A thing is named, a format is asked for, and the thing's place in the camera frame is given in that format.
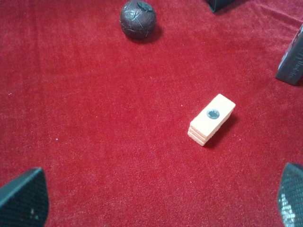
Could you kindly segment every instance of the red velvet surface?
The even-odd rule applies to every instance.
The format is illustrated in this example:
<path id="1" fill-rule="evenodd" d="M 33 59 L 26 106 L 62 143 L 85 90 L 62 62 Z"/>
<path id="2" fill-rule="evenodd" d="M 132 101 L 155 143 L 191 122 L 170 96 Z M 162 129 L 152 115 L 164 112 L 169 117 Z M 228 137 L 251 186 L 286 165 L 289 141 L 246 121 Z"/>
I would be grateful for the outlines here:
<path id="1" fill-rule="evenodd" d="M 282 227 L 286 162 L 302 162 L 303 83 L 275 79 L 303 1 L 148 1 L 127 39 L 121 0 L 0 1 L 0 185 L 45 170 L 47 227 Z M 236 108 L 205 147 L 190 121 Z"/>

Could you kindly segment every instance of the stacked wooden block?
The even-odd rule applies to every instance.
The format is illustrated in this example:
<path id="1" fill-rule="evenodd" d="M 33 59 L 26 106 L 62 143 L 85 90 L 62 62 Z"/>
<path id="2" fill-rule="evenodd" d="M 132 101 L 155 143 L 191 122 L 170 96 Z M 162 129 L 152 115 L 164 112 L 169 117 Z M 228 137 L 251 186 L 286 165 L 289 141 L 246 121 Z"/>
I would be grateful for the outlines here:
<path id="1" fill-rule="evenodd" d="M 188 136 L 204 146 L 229 118 L 236 104 L 218 94 L 190 123 Z"/>

